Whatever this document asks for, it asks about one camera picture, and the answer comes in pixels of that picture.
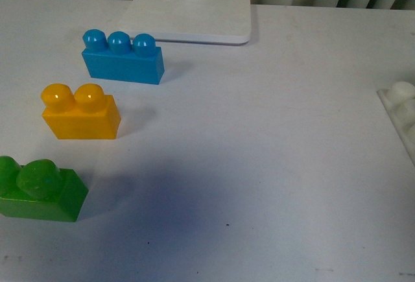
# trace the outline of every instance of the green block stud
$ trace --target green block stud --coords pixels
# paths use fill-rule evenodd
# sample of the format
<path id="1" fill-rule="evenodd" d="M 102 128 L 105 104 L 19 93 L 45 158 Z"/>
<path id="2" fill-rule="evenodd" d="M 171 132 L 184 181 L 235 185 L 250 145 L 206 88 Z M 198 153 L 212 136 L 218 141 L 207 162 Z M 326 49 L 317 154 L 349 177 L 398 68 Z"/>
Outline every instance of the green block stud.
<path id="1" fill-rule="evenodd" d="M 21 167 L 0 156 L 0 213 L 8 217 L 77 221 L 88 188 L 74 170 L 42 159 Z"/>

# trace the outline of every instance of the block stud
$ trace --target block stud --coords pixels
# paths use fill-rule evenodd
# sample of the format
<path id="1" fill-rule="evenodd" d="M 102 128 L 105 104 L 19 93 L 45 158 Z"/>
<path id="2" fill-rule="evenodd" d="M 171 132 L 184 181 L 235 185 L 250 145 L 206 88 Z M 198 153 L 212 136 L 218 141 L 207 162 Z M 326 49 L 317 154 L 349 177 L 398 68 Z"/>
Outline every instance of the block stud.
<path id="1" fill-rule="evenodd" d="M 48 159 L 25 165 L 16 178 L 17 186 L 33 199 L 45 199 L 59 193 L 63 187 L 59 168 Z"/>
<path id="2" fill-rule="evenodd" d="M 79 108 L 86 113 L 95 113 L 106 107 L 104 91 L 97 84 L 84 84 L 75 92 L 75 100 Z"/>
<path id="3" fill-rule="evenodd" d="M 0 156 L 0 196 L 16 190 L 16 178 L 21 166 L 8 156 Z"/>
<path id="4" fill-rule="evenodd" d="M 55 83 L 47 86 L 41 93 L 41 99 L 55 113 L 68 112 L 75 105 L 75 99 L 69 86 Z"/>
<path id="5" fill-rule="evenodd" d="M 139 34 L 132 42 L 134 52 L 140 57 L 156 55 L 156 40 L 149 34 Z"/>
<path id="6" fill-rule="evenodd" d="M 396 117 L 403 125 L 415 123 L 415 99 L 408 99 L 395 112 Z"/>
<path id="7" fill-rule="evenodd" d="M 116 31 L 108 37 L 108 45 L 112 53 L 116 55 L 125 55 L 131 52 L 131 40 L 128 34 L 122 31 Z"/>
<path id="8" fill-rule="evenodd" d="M 395 106 L 415 97 L 415 86 L 409 82 L 396 82 L 386 93 L 386 98 Z"/>
<path id="9" fill-rule="evenodd" d="M 98 29 L 90 29 L 82 37 L 85 47 L 92 52 L 103 52 L 108 48 L 105 33 Z"/>

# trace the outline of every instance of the toy building block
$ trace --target toy building block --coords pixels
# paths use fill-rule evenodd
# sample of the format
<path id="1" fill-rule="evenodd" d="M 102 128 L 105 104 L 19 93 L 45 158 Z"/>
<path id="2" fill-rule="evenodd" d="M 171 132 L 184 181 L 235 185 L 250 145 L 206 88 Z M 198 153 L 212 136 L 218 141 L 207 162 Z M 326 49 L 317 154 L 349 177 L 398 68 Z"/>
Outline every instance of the toy building block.
<path id="1" fill-rule="evenodd" d="M 108 41 L 98 29 L 82 37 L 82 52 L 92 78 L 159 84 L 164 73 L 161 48 L 149 34 L 139 34 L 131 44 L 128 34 L 113 32 Z"/>
<path id="2" fill-rule="evenodd" d="M 415 165 L 415 86 L 396 82 L 377 92 L 409 157 Z"/>
<path id="3" fill-rule="evenodd" d="M 59 139 L 115 139 L 121 117 L 112 95 L 96 84 L 84 84 L 73 95 L 64 84 L 51 84 L 41 94 L 42 114 Z"/>
<path id="4" fill-rule="evenodd" d="M 0 156 L 0 213 L 60 222 L 76 222 L 88 188 L 74 170 L 59 169 L 51 160 L 24 167 Z"/>

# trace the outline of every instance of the yellow block stud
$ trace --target yellow block stud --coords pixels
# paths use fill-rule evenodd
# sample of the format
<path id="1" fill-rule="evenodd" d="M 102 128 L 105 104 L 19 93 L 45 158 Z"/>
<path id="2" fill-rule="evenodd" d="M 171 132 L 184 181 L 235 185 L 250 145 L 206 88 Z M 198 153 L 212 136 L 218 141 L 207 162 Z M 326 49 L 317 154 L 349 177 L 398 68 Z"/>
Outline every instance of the yellow block stud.
<path id="1" fill-rule="evenodd" d="M 42 114 L 58 139 L 115 139 L 121 117 L 112 95 L 96 84 L 84 84 L 73 95 L 64 84 L 51 84 L 41 94 Z"/>

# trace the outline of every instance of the lamp base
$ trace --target lamp base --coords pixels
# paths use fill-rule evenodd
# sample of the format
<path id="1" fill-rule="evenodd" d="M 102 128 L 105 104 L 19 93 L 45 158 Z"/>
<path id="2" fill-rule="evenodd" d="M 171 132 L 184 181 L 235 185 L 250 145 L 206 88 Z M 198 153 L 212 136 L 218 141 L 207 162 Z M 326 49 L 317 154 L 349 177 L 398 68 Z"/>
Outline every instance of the lamp base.
<path id="1" fill-rule="evenodd" d="M 131 38 L 243 44 L 251 35 L 250 0 L 133 0 L 119 28 Z"/>

